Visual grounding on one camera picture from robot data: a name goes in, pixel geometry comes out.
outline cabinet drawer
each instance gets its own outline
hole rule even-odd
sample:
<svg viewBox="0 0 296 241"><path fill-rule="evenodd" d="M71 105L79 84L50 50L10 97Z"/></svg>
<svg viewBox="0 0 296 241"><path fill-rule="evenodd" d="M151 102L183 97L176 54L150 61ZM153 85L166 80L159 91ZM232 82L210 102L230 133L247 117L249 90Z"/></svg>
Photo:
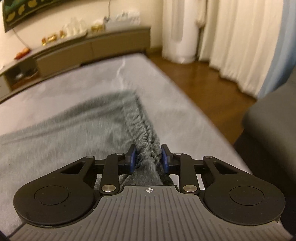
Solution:
<svg viewBox="0 0 296 241"><path fill-rule="evenodd" d="M140 30L102 36L92 41L95 58L104 58L133 51L142 51L150 47L150 31Z"/></svg>
<svg viewBox="0 0 296 241"><path fill-rule="evenodd" d="M59 49L37 58L37 66L42 77L67 70L93 59L91 43L82 43Z"/></svg>
<svg viewBox="0 0 296 241"><path fill-rule="evenodd" d="M4 76L0 76L0 98L7 95L10 92L10 88L4 79Z"/></svg>

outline wooden floor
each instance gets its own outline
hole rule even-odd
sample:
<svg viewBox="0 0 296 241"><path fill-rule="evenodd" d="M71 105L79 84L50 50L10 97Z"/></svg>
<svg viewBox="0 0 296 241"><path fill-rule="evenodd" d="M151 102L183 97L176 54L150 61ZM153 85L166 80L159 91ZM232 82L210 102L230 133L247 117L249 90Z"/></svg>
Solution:
<svg viewBox="0 0 296 241"><path fill-rule="evenodd" d="M149 58L182 89L233 144L242 132L241 121L255 99L241 93L236 83L219 77L208 63L174 64L160 53Z"/></svg>

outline gray chair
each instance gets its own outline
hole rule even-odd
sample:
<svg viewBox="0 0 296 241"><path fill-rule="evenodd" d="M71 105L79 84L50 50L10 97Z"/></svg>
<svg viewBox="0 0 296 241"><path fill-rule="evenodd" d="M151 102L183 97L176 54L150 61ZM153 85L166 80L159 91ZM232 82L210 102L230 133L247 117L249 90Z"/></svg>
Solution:
<svg viewBox="0 0 296 241"><path fill-rule="evenodd" d="M284 85L247 111L242 124L234 148L255 176L282 190L281 221L296 234L296 68Z"/></svg>

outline wall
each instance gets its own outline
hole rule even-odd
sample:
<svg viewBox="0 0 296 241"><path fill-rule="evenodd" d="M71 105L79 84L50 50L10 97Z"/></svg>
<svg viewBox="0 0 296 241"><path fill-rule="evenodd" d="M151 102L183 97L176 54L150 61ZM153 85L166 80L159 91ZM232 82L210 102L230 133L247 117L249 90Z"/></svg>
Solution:
<svg viewBox="0 0 296 241"><path fill-rule="evenodd" d="M59 32L71 17L84 19L91 24L94 20L108 15L108 0L75 0L53 7L31 17L15 27L15 31L30 48L41 45L41 39ZM163 0L111 0L111 17L122 11L138 10L141 22L151 27L151 45L162 43ZM0 68L13 60L15 54L24 48L12 30L4 32L2 9L0 11Z"/></svg>

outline mattress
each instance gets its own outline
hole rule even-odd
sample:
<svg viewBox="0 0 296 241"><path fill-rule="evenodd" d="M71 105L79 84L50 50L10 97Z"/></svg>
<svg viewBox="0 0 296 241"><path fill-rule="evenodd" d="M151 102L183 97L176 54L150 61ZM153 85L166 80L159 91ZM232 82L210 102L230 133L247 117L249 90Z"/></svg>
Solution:
<svg viewBox="0 0 296 241"><path fill-rule="evenodd" d="M160 143L167 144L172 153L186 153L193 159L211 155L250 173L203 112L142 54L90 64L17 94L0 105L0 135L39 123L90 98L127 89L140 96ZM171 177L178 184L178 176Z"/></svg>

